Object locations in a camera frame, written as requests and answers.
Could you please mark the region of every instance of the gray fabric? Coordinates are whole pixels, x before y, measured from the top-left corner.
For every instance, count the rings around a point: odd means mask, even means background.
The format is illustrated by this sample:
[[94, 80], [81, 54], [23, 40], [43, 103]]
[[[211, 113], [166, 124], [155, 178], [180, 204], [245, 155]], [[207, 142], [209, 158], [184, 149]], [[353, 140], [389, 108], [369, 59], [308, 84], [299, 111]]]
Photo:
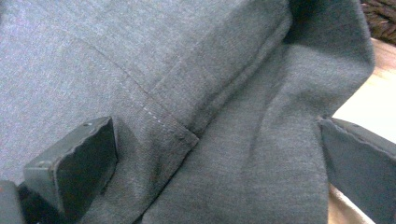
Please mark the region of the gray fabric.
[[316, 116], [371, 73], [357, 2], [2, 4], [1, 178], [111, 115], [120, 162], [82, 223], [327, 222]]
[[332, 184], [375, 223], [396, 221], [396, 144], [340, 119], [322, 119]]

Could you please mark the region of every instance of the stitching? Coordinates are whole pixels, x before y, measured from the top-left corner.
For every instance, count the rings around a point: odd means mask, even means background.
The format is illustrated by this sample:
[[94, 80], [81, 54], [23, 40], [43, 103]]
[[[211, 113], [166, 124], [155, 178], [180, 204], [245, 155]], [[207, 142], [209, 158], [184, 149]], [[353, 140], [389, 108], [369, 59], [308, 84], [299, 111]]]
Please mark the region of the stitching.
[[389, 158], [391, 158], [391, 159], [394, 160], [394, 161], [396, 160], [396, 155], [393, 154], [392, 152], [383, 150], [381, 147], [375, 145], [375, 143], [371, 143], [371, 142], [366, 141], [365, 139], [359, 137], [358, 135], [354, 134], [354, 133], [351, 132], [350, 130], [348, 130], [348, 129], [346, 129], [346, 128], [344, 128], [344, 127], [342, 127], [342, 126], [336, 124], [332, 119], [323, 118], [323, 119], [321, 119], [321, 120], [319, 121], [319, 122], [320, 122], [320, 125], [324, 126], [324, 124], [325, 124], [326, 121], [329, 121], [329, 122], [332, 124], [332, 126], [333, 126], [337, 131], [347, 134], [348, 136], [352, 137], [354, 140], [356, 140], [357, 142], [359, 142], [359, 143], [361, 143], [361, 144], [364, 144], [364, 145], [367, 145], [367, 146], [369, 146], [369, 147], [375, 148], [375, 150], [376, 150], [378, 153], [380, 153], [382, 156], [385, 155], [386, 157], [389, 157]]
[[[220, 97], [223, 97], [224, 92], [226, 92], [227, 89], [231, 88], [232, 85], [234, 85], [234, 83], [237, 80], [242, 80], [243, 83], [246, 83], [247, 80], [251, 77], [252, 74], [257, 72], [257, 69], [259, 69], [262, 66], [263, 60], [266, 59], [266, 57], [272, 52], [274, 51], [275, 48], [272, 48], [270, 51], [264, 51], [264, 49], [266, 47], [268, 47], [268, 39], [273, 38], [275, 35], [277, 35], [280, 31], [281, 28], [283, 26], [287, 26], [288, 23], [288, 18], [282, 19], [277, 23], [277, 28], [274, 31], [273, 34], [267, 36], [267, 38], [265, 38], [262, 41], [262, 44], [259, 46], [259, 49], [256, 51], [256, 54], [254, 55], [254, 57], [252, 58], [252, 60], [250, 60], [246, 66], [244, 66], [240, 72], [238, 73], [237, 76], [235, 76], [233, 79], [230, 80], [229, 83], [227, 83], [222, 90], [220, 90], [219, 92], [217, 92], [212, 99], [210, 99], [208, 101], [208, 103], [206, 104], [206, 107], [203, 108], [203, 111], [207, 111], [208, 109], [210, 109], [211, 107], [213, 107], [214, 102], [216, 102]], [[213, 118], [206, 118], [205, 122], [206, 125], [208, 125], [208, 122], [210, 122], [210, 120], [212, 120]]]
[[[234, 6], [233, 10], [231, 10], [229, 13], [224, 15], [224, 18], [231, 18], [231, 16], [236, 13], [236, 9], [238, 9], [243, 3], [237, 4]], [[167, 74], [172, 74], [172, 72], [177, 69], [182, 63], [186, 62], [190, 57], [191, 57], [191, 52], [195, 52], [202, 42], [206, 40], [210, 35], [213, 34], [214, 31], [216, 31], [221, 25], [223, 25], [226, 22], [226, 20], [221, 20], [220, 22], [217, 22], [215, 25], [211, 26], [207, 32], [205, 32], [204, 35], [200, 39], [198, 39], [193, 46], [191, 46], [189, 49], [186, 49], [185, 51], [189, 52], [188, 54], [183, 55], [178, 59], [178, 61], [167, 71]], [[162, 77], [160, 80], [158, 80], [154, 87], [149, 91], [149, 92], [154, 92], [155, 89], [159, 88], [164, 82], [165, 79], [168, 78], [169, 76]]]
[[[91, 46], [91, 45], [89, 45], [89, 44], [88, 44], [88, 46], [92, 47], [95, 51], [97, 51], [97, 52], [99, 52], [101, 55], [103, 55], [107, 61], [109, 61], [110, 63], [113, 63], [114, 65], [116, 65], [116, 66], [124, 73], [124, 75], [127, 75], [127, 77], [130, 78], [130, 79], [138, 86], [138, 88], [139, 88], [140, 90], [143, 90], [143, 89], [140, 87], [140, 85], [139, 85], [138, 83], [136, 83], [135, 80], [134, 80], [133, 78], [131, 78], [130, 75], [129, 75], [124, 69], [122, 69], [118, 64], [116, 64], [116, 63], [112, 62], [111, 60], [109, 60], [109, 59], [106, 57], [106, 55], [104, 55], [102, 52], [100, 52], [96, 47]], [[88, 58], [90, 59], [90, 61], [91, 61], [92, 63], [94, 63], [95, 65], [97, 65], [98, 67], [100, 67], [103, 71], [105, 71], [106, 73], [109, 74], [109, 71], [108, 71], [108, 69], [107, 69], [106, 67], [104, 67], [102, 64], [100, 64], [99, 62], [97, 62], [97, 61], [96, 61], [95, 59], [93, 59], [92, 57], [88, 57]], [[163, 127], [163, 129], [164, 129], [165, 131], [167, 131], [168, 133], [171, 133], [171, 134], [175, 133], [175, 131], [169, 129], [165, 123], [163, 123], [160, 119], [158, 119], [158, 118], [147, 108], [146, 105], [143, 105], [141, 102], [136, 101], [136, 99], [133, 99], [133, 98], [132, 98], [132, 94], [130, 93], [129, 89], [126, 88], [126, 86], [125, 86], [124, 83], [122, 83], [117, 77], [115, 77], [114, 79], [117, 81], [117, 83], [119, 83], [119, 84], [121, 85], [121, 87], [122, 87], [125, 91], [127, 91], [127, 92], [129, 93], [129, 94], [128, 94], [128, 95], [129, 95], [129, 98], [132, 100], [133, 103], [135, 103], [136, 105], [139, 105], [140, 107], [142, 107], [153, 119], [155, 119], [158, 123], [161, 124], [161, 126]]]

